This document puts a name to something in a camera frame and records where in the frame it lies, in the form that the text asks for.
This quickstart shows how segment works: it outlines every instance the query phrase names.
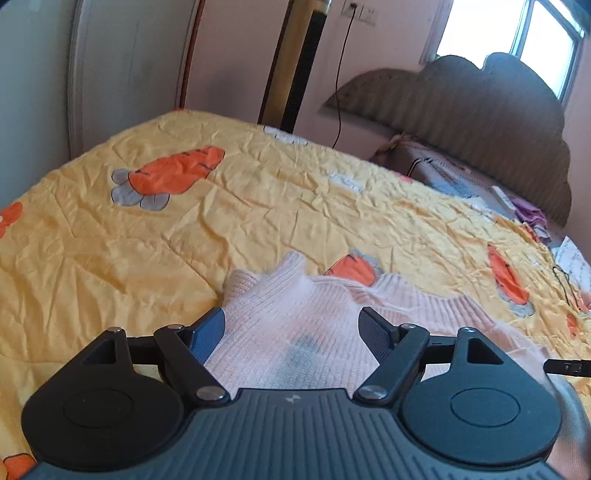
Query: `window frame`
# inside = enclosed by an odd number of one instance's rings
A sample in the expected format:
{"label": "window frame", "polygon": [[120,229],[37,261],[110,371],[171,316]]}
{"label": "window frame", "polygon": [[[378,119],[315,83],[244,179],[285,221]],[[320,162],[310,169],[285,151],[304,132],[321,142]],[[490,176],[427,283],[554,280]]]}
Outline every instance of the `window frame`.
{"label": "window frame", "polygon": [[[579,67],[582,45],[583,45],[583,34],[579,33],[576,28],[558,11],[558,9],[552,4],[550,0],[523,0],[523,7],[521,11],[521,19],[519,21],[519,27],[515,32],[515,38],[513,39],[513,45],[509,51],[510,55],[521,59],[521,54],[525,46],[527,34],[530,29],[531,17],[534,12],[534,5],[539,2],[552,17],[564,28],[569,37],[573,40],[573,54],[570,59],[569,69],[567,71],[566,81],[560,92],[560,96],[557,97],[558,101],[562,103],[563,107],[569,100],[570,94],[573,89],[574,78]],[[452,11],[453,0],[441,0],[435,15],[435,20],[431,26],[427,44],[421,55],[420,63],[428,64],[434,61],[437,56],[437,50],[443,38],[443,34],[447,27],[449,15]]]}

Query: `pink sweater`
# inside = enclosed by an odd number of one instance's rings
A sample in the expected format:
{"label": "pink sweater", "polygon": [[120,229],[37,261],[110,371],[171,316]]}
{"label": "pink sweater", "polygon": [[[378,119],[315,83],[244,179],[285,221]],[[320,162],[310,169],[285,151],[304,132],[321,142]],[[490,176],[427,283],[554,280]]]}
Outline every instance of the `pink sweater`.
{"label": "pink sweater", "polygon": [[[241,387],[344,387],[352,394],[378,366],[359,337],[363,306],[393,325],[415,323],[432,335],[456,335],[460,327],[471,326],[557,396],[563,428],[548,462],[566,478],[591,478],[591,431],[576,393],[564,379],[548,379],[547,355],[519,330],[492,320],[468,296],[428,295],[400,275],[382,275],[365,287],[343,278],[308,277],[304,267],[304,257],[290,252],[271,274],[236,270],[230,275],[223,307],[226,333],[206,362],[230,394]],[[424,378],[448,367],[430,365]]]}

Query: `power cord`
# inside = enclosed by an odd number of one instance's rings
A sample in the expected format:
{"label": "power cord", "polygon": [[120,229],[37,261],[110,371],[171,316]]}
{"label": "power cord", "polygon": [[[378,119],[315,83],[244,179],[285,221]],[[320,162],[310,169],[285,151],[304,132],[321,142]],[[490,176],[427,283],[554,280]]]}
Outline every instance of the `power cord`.
{"label": "power cord", "polygon": [[339,60],[339,68],[336,71],[336,81],[335,81],[335,99],[336,99],[336,110],[339,114],[339,133],[336,135],[335,143],[333,143],[333,148],[336,146],[336,143],[339,141],[340,138],[340,130],[343,127],[343,122],[340,117],[340,103],[339,103],[339,75],[340,75],[340,65],[343,63],[343,56],[345,55],[345,47],[347,46],[347,39],[349,38],[349,32],[351,31],[351,25],[353,25],[353,20],[355,19],[355,13],[357,12],[357,4],[351,3],[349,5],[353,9],[353,15],[351,15],[351,21],[349,22],[349,28],[347,28],[347,34],[345,35],[345,41],[343,42],[343,51],[340,53],[340,60]]}

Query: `wall socket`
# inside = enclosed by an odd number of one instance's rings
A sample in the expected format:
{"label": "wall socket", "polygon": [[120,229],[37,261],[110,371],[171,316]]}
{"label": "wall socket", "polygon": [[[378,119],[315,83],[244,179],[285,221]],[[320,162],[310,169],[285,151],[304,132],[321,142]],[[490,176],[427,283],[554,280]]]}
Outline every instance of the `wall socket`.
{"label": "wall socket", "polygon": [[[353,9],[351,4],[357,3],[357,8]],[[343,17],[351,18],[355,13],[355,20],[361,20],[373,27],[375,27],[376,21],[378,19],[378,11],[377,9],[369,6],[360,4],[358,2],[352,2],[350,0],[346,0],[343,4],[343,9],[341,10],[341,15]]]}
{"label": "wall socket", "polygon": [[375,27],[376,20],[378,19],[378,11],[369,5],[364,5],[361,8],[361,12],[359,12],[359,19]]}
{"label": "wall socket", "polygon": [[[357,8],[353,9],[351,6],[352,4],[357,4]],[[351,18],[353,16],[353,12],[355,12],[355,18],[359,18],[359,12],[361,12],[362,7],[363,6],[358,2],[350,2],[349,0],[346,0],[346,2],[343,4],[343,9],[341,10],[340,14],[343,17]]]}

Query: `window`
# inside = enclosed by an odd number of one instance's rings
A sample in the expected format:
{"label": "window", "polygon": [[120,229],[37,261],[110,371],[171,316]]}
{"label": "window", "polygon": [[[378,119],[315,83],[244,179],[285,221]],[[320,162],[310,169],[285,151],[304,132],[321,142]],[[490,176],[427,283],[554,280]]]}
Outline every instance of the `window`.
{"label": "window", "polygon": [[478,68],[493,52],[510,53],[563,100],[583,35],[560,0],[453,0],[441,40],[432,50],[437,57],[464,57]]}

